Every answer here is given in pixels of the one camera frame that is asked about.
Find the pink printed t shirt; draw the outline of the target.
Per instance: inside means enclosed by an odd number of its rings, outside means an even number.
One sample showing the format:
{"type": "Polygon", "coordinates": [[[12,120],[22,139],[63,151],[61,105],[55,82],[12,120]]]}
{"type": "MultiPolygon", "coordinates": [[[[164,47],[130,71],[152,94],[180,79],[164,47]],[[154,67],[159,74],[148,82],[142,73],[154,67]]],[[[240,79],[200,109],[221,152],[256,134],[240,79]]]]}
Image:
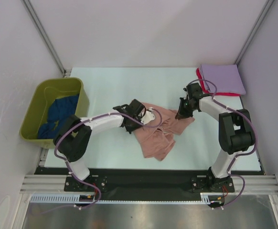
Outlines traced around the pink printed t shirt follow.
{"type": "Polygon", "coordinates": [[[175,145],[174,136],[181,135],[184,130],[195,121],[193,117],[176,119],[177,110],[170,110],[149,103],[144,103],[146,108],[154,108],[155,120],[148,123],[150,126],[141,127],[133,133],[140,144],[144,158],[155,158],[162,161],[175,145]]]}

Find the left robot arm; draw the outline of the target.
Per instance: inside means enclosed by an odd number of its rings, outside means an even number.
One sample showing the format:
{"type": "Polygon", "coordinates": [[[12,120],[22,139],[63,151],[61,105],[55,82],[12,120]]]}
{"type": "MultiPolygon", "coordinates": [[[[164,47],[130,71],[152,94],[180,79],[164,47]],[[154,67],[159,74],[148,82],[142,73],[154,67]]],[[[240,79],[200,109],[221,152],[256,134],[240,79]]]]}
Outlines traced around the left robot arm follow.
{"type": "Polygon", "coordinates": [[[54,155],[63,160],[70,174],[76,177],[75,185],[82,191],[88,190],[92,179],[83,156],[90,138],[116,127],[124,127],[127,132],[132,133],[154,119],[152,110],[136,99],[130,104],[116,106],[110,112],[98,116],[79,118],[72,115],[53,139],[54,155]]]}

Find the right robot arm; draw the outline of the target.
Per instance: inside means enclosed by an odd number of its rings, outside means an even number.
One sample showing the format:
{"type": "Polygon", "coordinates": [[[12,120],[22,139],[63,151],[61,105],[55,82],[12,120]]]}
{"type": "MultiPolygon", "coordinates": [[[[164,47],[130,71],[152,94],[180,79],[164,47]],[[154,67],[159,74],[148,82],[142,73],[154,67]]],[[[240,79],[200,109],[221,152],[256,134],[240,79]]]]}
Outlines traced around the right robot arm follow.
{"type": "Polygon", "coordinates": [[[205,94],[199,83],[189,83],[183,90],[186,96],[180,98],[176,119],[193,117],[194,111],[198,111],[218,122],[221,151],[206,176],[207,187],[211,191],[218,191],[228,182],[237,158],[249,155],[247,150],[256,143],[250,114],[246,109],[234,110],[217,101],[213,95],[205,94]]]}

